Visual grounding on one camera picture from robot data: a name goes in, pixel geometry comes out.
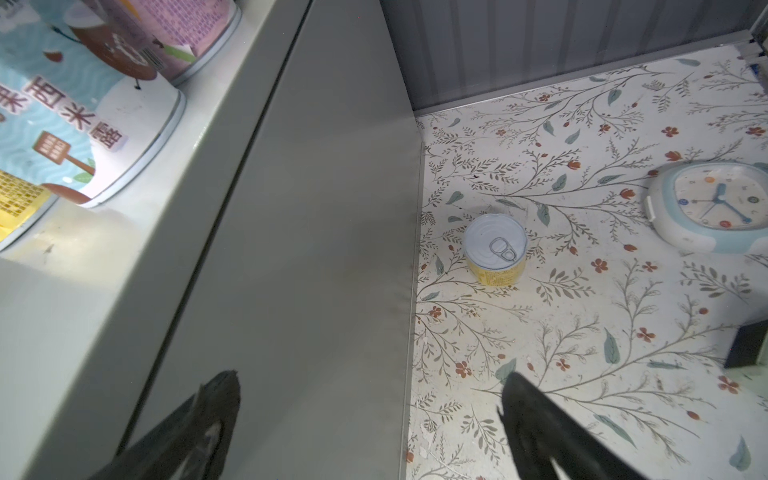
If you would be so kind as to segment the silver top can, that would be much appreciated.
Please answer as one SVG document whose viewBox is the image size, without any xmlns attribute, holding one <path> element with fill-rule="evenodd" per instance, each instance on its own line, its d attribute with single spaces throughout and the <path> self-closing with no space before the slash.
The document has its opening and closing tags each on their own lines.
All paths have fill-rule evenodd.
<svg viewBox="0 0 768 480">
<path fill-rule="evenodd" d="M 2 2 L 2 171 L 90 208 L 152 161 L 185 106 L 84 2 Z"/>
<path fill-rule="evenodd" d="M 48 190 L 2 171 L 0 249 L 21 238 L 57 200 Z"/>
</svg>

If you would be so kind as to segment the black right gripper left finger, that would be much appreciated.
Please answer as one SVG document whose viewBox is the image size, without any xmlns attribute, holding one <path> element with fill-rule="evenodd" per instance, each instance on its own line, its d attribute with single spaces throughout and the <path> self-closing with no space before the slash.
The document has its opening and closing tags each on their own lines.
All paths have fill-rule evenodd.
<svg viewBox="0 0 768 480">
<path fill-rule="evenodd" d="M 222 371 L 94 479 L 218 479 L 241 404 L 234 370 Z"/>
</svg>

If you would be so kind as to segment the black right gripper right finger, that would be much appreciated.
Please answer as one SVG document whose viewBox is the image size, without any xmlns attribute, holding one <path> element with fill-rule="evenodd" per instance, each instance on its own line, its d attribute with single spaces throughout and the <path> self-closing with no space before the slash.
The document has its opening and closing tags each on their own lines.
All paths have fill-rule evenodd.
<svg viewBox="0 0 768 480">
<path fill-rule="evenodd" d="M 518 372 L 504 380 L 501 407 L 512 460 L 521 479 L 641 479 Z"/>
</svg>

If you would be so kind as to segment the pink can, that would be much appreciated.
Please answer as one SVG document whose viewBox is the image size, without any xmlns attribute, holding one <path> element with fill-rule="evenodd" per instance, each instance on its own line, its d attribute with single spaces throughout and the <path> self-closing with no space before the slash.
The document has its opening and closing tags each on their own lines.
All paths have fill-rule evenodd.
<svg viewBox="0 0 768 480">
<path fill-rule="evenodd" d="M 100 5 L 129 44 L 175 86 L 218 53 L 242 18 L 233 0 L 116 0 Z"/>
</svg>

